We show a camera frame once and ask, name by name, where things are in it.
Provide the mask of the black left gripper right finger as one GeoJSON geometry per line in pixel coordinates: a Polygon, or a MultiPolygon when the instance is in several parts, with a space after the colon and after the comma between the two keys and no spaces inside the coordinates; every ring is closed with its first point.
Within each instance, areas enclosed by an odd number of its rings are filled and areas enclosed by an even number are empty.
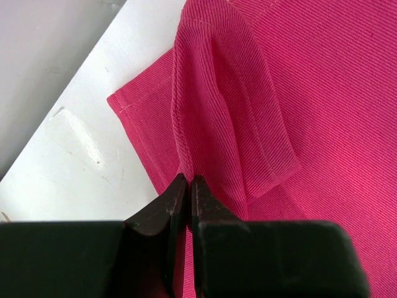
{"type": "Polygon", "coordinates": [[[248,231],[196,176],[192,188],[194,283],[197,297],[246,297],[248,231]]]}

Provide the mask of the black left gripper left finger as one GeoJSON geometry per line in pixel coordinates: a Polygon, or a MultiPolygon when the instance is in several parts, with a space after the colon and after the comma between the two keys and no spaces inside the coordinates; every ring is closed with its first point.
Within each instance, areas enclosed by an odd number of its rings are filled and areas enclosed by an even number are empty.
{"type": "Polygon", "coordinates": [[[130,297],[182,297],[188,183],[178,174],[167,189],[125,221],[123,292],[130,297]]]}

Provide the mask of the pink trousers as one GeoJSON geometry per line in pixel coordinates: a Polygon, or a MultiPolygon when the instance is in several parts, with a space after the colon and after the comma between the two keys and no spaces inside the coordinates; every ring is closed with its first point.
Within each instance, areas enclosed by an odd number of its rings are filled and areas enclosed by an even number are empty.
{"type": "Polygon", "coordinates": [[[199,174],[242,219],[336,222],[396,296],[395,1],[187,1],[107,101],[158,193],[199,174]]]}

